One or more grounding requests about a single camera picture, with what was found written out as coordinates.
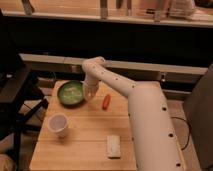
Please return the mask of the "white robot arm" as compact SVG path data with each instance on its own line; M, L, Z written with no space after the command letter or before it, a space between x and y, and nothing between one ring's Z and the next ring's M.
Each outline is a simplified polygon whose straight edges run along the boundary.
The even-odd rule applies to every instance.
M128 100L137 171L185 171L166 97L157 81L134 81L109 71L103 57L86 59L84 97L90 101L102 81Z

